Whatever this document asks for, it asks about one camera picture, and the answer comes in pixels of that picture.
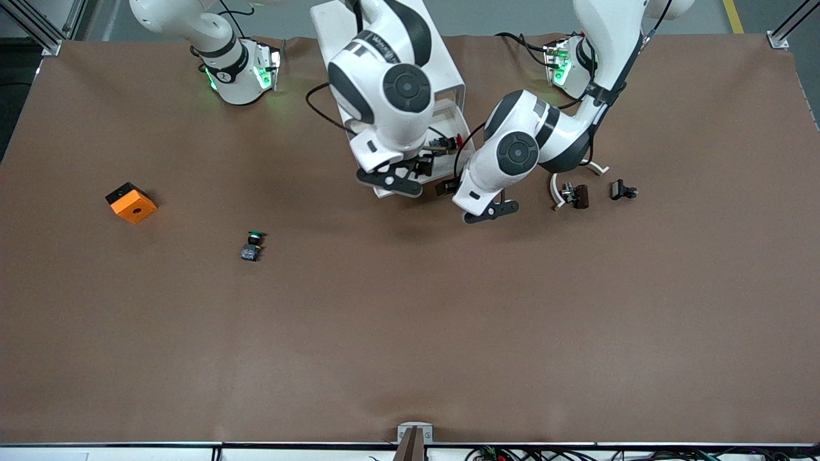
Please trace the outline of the white drawer cabinet shell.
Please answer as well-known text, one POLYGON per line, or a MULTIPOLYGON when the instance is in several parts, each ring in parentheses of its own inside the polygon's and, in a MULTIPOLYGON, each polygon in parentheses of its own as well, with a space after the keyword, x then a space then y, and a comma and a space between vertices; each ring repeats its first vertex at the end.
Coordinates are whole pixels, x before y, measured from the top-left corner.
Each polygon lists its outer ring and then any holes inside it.
POLYGON ((411 134, 466 135, 466 85, 423 0, 330 0, 310 9, 331 91, 345 127, 389 140, 411 134), (384 76, 390 71, 422 74, 419 113, 388 114, 384 76))

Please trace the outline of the green push button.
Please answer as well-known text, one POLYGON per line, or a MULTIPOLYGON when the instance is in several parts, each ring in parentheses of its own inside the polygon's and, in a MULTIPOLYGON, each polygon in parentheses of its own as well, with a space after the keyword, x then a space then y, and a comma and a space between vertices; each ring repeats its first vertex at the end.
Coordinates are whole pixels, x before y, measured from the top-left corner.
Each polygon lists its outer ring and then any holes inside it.
POLYGON ((240 251, 240 259, 257 262, 263 251, 263 240, 266 236, 264 232, 250 230, 247 242, 240 251))

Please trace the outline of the brown paper table cover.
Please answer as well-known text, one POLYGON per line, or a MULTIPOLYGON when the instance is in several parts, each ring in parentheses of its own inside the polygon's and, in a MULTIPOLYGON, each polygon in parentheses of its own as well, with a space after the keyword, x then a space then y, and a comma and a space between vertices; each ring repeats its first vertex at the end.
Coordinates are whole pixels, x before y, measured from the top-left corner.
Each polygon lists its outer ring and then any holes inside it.
POLYGON ((820 441, 820 132, 761 35, 661 35, 554 212, 375 198, 304 103, 184 44, 44 58, 0 163, 0 442, 820 441), (618 179, 634 200, 612 200, 618 179), (131 182, 158 210, 119 218, 131 182), (266 234, 257 262, 240 259, 266 234))

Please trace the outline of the brown bar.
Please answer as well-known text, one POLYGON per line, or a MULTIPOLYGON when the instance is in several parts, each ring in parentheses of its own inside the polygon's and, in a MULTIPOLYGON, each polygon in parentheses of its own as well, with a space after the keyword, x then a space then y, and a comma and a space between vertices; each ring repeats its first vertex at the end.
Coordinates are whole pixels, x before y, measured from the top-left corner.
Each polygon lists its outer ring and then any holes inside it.
POLYGON ((398 440, 392 461, 427 461, 425 433, 421 426, 405 427, 398 440))

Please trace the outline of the orange box with hole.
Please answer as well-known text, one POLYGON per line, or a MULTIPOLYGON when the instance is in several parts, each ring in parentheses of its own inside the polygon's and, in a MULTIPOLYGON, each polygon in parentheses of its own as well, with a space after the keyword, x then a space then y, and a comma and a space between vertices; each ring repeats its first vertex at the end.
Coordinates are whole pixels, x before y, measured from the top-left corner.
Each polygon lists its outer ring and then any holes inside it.
POLYGON ((140 223, 158 210, 155 202, 131 182, 105 196, 112 212, 129 223, 140 223))

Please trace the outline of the yellow floor tape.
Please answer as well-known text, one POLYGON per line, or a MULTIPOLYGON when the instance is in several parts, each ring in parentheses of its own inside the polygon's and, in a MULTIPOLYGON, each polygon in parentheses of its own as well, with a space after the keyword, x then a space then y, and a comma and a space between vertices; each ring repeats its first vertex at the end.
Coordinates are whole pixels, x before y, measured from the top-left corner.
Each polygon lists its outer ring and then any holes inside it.
POLYGON ((744 34, 744 27, 742 26, 741 18, 736 8, 735 0, 721 0, 723 8, 726 12, 727 20, 733 34, 744 34))

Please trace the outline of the grey metal bracket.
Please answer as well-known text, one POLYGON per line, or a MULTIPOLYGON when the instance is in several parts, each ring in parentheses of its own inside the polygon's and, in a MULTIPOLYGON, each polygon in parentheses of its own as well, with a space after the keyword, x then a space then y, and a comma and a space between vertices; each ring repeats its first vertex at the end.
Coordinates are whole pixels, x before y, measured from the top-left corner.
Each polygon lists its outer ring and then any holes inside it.
POLYGON ((397 426, 397 444, 400 444, 405 433, 412 430, 414 427, 420 433, 419 438, 422 439, 423 444, 432 444, 434 442, 434 429, 431 423, 426 422, 405 422, 397 426))

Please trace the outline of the white table edge rail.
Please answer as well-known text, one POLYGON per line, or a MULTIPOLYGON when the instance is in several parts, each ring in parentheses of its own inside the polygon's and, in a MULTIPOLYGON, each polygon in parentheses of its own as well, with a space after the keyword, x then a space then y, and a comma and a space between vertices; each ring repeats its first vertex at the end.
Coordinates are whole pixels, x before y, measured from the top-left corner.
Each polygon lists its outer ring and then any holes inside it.
MULTIPOLYGON (((396 442, 0 444, 0 461, 392 461, 396 442)), ((434 443, 427 461, 820 461, 809 444, 434 443)))

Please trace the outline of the aluminium frame post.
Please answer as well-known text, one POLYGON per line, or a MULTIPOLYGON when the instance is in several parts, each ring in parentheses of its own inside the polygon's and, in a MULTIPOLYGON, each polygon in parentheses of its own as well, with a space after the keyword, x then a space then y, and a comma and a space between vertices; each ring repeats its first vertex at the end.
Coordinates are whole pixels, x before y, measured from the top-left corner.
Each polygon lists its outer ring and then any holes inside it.
POLYGON ((0 0, 0 9, 43 49, 45 56, 59 55, 67 37, 28 0, 0 0))
POLYGON ((782 21, 774 30, 766 32, 768 43, 772 49, 788 49, 790 44, 788 38, 797 30, 800 24, 804 23, 812 13, 820 8, 820 0, 802 0, 802 2, 782 21))

